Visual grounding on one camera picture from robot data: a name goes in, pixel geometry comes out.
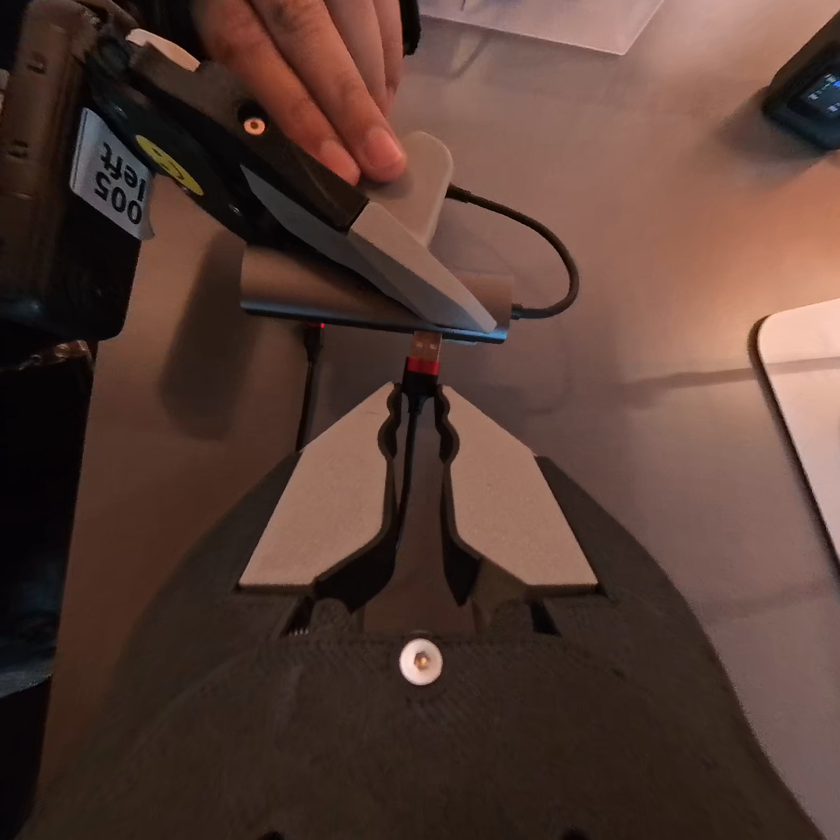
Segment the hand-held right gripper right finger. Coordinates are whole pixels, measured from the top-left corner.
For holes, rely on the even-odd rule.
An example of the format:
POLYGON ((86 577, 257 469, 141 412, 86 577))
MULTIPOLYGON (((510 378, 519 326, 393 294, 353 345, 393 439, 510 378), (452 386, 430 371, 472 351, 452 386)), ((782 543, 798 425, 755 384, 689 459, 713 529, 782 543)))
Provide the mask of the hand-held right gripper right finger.
POLYGON ((598 580, 537 456, 452 387, 436 396, 444 576, 455 602, 594 592, 598 580))

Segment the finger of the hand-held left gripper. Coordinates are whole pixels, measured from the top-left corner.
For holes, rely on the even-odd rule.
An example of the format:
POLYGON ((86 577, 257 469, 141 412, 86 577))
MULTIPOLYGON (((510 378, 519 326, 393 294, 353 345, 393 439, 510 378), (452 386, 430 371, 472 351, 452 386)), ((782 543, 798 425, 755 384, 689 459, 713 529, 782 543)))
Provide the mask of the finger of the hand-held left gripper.
POLYGON ((350 228, 316 218, 245 166, 250 191, 292 236, 440 327, 491 333, 496 320, 383 205, 365 198, 350 228))

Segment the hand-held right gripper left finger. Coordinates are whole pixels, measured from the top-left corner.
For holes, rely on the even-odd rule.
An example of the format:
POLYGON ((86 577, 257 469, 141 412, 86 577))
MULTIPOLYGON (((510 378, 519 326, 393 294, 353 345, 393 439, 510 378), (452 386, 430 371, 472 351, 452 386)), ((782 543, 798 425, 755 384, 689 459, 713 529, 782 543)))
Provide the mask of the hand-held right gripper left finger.
POLYGON ((383 385, 314 438, 238 580, 248 592, 334 599, 355 612, 395 567, 398 385, 383 385))

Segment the dark grey usb hub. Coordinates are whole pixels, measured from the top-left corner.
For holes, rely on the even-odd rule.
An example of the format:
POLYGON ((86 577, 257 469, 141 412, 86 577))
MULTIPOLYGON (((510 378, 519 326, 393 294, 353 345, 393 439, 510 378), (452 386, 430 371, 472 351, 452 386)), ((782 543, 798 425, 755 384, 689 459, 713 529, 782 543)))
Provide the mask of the dark grey usb hub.
POLYGON ((284 250, 248 247, 240 276, 240 301, 247 312, 264 317, 323 322, 394 333, 438 333, 443 340, 463 343, 504 343, 517 320, 551 319, 577 299, 581 277, 564 243, 545 226, 509 207, 448 184, 446 193, 405 189, 387 196, 372 191, 362 213, 365 232, 385 236, 398 257, 420 260, 434 278, 448 282, 447 294, 411 272, 391 254, 375 250, 387 269, 382 273, 357 251, 353 265, 330 260, 308 243, 284 250), (470 204, 501 215, 545 239, 559 254, 569 277, 562 300, 543 308, 526 308, 512 301, 507 276, 456 276, 428 250, 445 199, 470 204), (353 267, 364 269, 360 273, 353 267))

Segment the translucent plastic bin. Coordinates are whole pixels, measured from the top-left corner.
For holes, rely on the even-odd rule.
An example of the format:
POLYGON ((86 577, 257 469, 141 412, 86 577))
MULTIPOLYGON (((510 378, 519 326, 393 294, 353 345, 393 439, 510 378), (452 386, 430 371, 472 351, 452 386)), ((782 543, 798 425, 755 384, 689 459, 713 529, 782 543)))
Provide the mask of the translucent plastic bin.
POLYGON ((449 23, 623 56, 662 1, 420 1, 449 23))

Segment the person's left hand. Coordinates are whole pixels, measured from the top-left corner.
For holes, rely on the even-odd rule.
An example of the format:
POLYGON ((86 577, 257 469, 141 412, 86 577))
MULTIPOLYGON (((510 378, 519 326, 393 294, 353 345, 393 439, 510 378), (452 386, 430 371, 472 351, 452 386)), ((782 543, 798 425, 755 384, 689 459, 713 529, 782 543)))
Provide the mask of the person's left hand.
POLYGON ((403 73, 397 1, 202 1, 208 57, 233 73, 289 139, 350 184, 406 167, 389 122, 403 73))

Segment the white stand base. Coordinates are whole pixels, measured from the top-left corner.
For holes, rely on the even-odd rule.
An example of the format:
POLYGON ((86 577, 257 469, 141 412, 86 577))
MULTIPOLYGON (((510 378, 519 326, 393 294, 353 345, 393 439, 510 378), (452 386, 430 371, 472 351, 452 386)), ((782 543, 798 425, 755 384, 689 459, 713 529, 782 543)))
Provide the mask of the white stand base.
POLYGON ((839 556, 839 299, 779 311, 755 338, 760 367, 839 556))

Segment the black device with screen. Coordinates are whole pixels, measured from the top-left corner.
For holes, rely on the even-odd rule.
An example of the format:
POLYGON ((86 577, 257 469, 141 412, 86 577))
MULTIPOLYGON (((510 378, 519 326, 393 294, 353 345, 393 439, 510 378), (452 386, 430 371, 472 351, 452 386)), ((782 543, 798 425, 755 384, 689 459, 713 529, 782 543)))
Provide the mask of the black device with screen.
POLYGON ((839 149, 839 14, 773 76, 763 116, 822 151, 839 149))

